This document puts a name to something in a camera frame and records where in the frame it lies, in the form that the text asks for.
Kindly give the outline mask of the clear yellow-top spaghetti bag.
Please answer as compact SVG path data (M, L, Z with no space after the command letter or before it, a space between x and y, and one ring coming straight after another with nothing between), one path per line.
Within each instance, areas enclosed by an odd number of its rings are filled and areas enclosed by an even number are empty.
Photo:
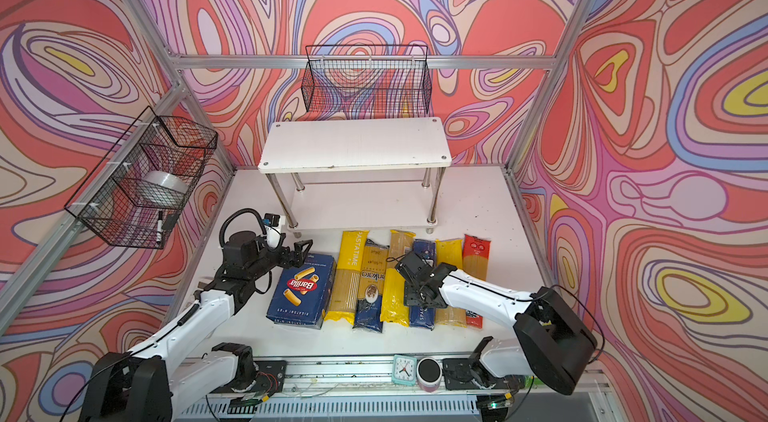
M437 263L447 263L455 266L457 269L463 268L462 240L437 240ZM454 307L440 308L436 310L435 322L437 325L446 325L454 327L466 326L466 311Z

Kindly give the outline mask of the blue Barilla spaghetti box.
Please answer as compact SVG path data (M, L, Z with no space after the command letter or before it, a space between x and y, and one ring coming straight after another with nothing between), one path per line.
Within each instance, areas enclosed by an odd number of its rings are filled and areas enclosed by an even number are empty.
M412 250L418 253L430 266L436 259L436 243L426 239L415 239ZM411 327L433 330L435 327L435 308L411 306L409 309L409 324Z

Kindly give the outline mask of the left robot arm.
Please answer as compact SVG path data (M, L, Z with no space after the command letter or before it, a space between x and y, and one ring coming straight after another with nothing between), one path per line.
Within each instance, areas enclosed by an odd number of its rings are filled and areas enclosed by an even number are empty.
M94 365L75 395L81 421L173 421L219 387L250 388L257 379L253 350L219 343L186 365L192 351L233 318L258 293L257 282L276 267L299 268L312 240L286 246L280 217L240 209L220 227L222 263L192 304L148 339L123 353L109 352Z

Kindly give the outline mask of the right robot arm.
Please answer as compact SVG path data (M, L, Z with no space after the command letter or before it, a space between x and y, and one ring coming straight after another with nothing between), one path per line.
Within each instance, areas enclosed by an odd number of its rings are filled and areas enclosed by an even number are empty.
M464 309L514 333L512 339L479 344L477 362L495 378L533 375L571 395L598 348L593 332L553 288L501 287L452 264L432 266L417 252L398 258L395 269L406 282L407 306Z

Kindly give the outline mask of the white two-tier shelf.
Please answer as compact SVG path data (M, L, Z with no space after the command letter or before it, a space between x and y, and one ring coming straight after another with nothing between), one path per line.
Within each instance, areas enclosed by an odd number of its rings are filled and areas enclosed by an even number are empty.
M452 157L438 117L276 122L259 171L295 235L322 229L433 233Z

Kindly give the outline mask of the blue Barilla rigatoni box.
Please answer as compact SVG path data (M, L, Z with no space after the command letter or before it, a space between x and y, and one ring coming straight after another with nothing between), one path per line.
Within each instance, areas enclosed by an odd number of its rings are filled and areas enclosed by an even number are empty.
M275 324L320 329L329 305L336 260L309 253L305 263L282 271L266 312Z

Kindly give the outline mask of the red noodle bag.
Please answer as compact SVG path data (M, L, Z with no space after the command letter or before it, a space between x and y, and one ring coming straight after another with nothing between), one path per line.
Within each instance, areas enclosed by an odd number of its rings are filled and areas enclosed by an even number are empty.
M463 271L485 281L488 273L491 241L466 234L462 249Z

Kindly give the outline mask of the yellow Pastatime spaghetti bag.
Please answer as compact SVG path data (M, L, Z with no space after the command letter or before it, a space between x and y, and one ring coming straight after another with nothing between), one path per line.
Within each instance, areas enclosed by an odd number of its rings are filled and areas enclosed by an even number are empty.
M344 231L326 321L354 323L367 230Z

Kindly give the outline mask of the dark blue spaghetti bag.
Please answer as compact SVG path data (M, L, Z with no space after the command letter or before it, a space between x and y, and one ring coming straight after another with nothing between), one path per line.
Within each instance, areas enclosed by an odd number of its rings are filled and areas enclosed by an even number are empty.
M383 322L380 317L387 256L387 246L379 245L370 239L366 241L353 323L355 329L383 332Z

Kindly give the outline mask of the teal alarm clock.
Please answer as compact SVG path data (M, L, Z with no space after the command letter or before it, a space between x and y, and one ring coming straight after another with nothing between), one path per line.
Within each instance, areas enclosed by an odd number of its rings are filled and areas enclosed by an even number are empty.
M418 360L416 357L395 354L391 373L392 383L402 386L415 386L417 383L417 364Z

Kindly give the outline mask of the pink round speaker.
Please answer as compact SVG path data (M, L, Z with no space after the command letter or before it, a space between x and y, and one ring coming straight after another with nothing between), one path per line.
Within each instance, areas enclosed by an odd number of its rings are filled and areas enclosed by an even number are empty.
M415 375L417 385L423 391L435 392L441 385L442 365L432 357L423 357L418 360Z

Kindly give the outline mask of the silver tape roll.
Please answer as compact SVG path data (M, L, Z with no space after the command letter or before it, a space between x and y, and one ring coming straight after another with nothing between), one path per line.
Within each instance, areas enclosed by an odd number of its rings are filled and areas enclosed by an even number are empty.
M140 180L136 190L145 206L171 209L183 203L188 185L174 174L152 170Z

